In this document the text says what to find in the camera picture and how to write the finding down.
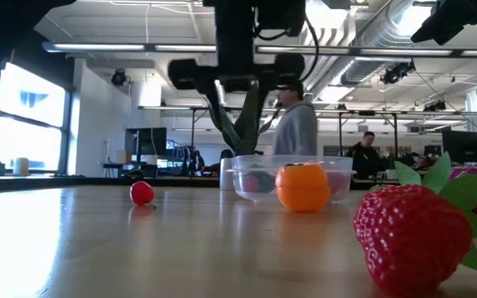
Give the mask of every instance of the red strawberry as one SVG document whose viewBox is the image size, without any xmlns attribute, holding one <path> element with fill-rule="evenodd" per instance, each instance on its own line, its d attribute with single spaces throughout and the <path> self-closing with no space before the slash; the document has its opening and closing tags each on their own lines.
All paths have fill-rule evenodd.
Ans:
<svg viewBox="0 0 477 298">
<path fill-rule="evenodd" d="M 472 243 L 469 221 L 461 211 L 419 185 L 366 194 L 353 226 L 369 274 L 394 295 L 435 290 L 455 272 Z"/>
</svg>

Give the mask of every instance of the gray hoodie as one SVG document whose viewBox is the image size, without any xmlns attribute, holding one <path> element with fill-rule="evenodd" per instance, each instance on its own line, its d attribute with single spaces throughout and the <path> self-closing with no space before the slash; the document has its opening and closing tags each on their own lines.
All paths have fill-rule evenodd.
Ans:
<svg viewBox="0 0 477 298">
<path fill-rule="evenodd" d="M 289 108 L 279 123 L 273 141 L 273 155 L 316 156 L 318 119 L 314 107 L 299 103 Z"/>
</svg>

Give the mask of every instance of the plastic container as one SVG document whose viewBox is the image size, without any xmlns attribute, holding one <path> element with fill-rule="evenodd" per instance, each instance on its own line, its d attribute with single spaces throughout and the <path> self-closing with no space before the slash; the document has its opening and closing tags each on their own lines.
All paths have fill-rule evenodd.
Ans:
<svg viewBox="0 0 477 298">
<path fill-rule="evenodd" d="M 279 204 L 275 177 L 281 166 L 289 163 L 316 162 L 329 176 L 330 201 L 340 201 L 349 193 L 354 174 L 350 157 L 315 156 L 237 156 L 231 160 L 233 183 L 238 195 L 255 203 Z"/>
</svg>

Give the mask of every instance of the metal frame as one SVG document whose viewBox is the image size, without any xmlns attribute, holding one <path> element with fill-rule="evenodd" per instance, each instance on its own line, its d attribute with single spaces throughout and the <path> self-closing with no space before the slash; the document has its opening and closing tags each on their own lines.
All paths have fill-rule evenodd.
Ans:
<svg viewBox="0 0 477 298">
<path fill-rule="evenodd" d="M 143 110 L 162 110 L 162 111 L 168 111 L 168 110 L 178 110 L 178 111 L 192 111 L 192 110 L 200 110 L 200 111 L 205 111 L 209 110 L 207 107 L 175 107 L 175 106 L 166 106 L 166 107 L 143 107 L 139 106 L 137 107 L 138 109 L 143 109 Z M 242 111 L 243 108 L 241 107 L 222 107 L 226 112 L 231 112 L 231 111 Z M 264 108 L 263 112 L 276 112 L 276 108 Z M 337 110 L 337 109 L 324 109 L 320 110 L 317 109 L 315 111 L 316 113 L 320 114 L 327 114 L 332 117 L 330 118 L 337 118 L 338 113 L 343 113 L 343 114 L 351 114 L 355 115 L 358 114 L 359 116 L 364 116 L 364 117 L 374 117 L 375 115 L 391 115 L 393 113 L 396 113 L 397 115 L 414 115 L 414 116 L 477 116 L 477 112 L 423 112 L 423 111 L 410 111 L 410 110 L 368 110 L 368 109 L 362 109 L 362 110 Z"/>
<path fill-rule="evenodd" d="M 58 160 L 58 172 L 60 174 L 67 174 L 67 161 L 69 158 L 70 148 L 70 124 L 71 124 L 71 109 L 73 108 L 73 93 L 65 91 L 64 102 L 64 121 L 62 123 L 62 139 L 60 148 L 60 159 Z"/>
<path fill-rule="evenodd" d="M 44 42 L 44 50 L 50 53 L 130 52 L 130 53 L 215 53 L 216 45 L 201 44 L 150 44 L 150 43 L 55 43 Z M 260 46 L 254 47 L 255 54 L 301 54 L 315 55 L 314 46 Z M 319 55 L 351 57 L 394 58 L 440 58 L 477 59 L 476 48 L 378 48 L 362 46 L 320 46 Z"/>
</svg>

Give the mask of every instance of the table surface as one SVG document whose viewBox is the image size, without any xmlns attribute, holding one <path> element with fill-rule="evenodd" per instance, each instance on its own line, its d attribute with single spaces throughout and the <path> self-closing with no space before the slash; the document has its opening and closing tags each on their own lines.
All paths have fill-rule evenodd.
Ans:
<svg viewBox="0 0 477 298">
<path fill-rule="evenodd" d="M 155 210 L 120 186 L 1 193 L 0 297 L 386 297 L 352 229 L 364 192 L 318 214 L 156 192 Z M 441 289 L 476 298 L 477 272 L 460 267 Z"/>
</svg>

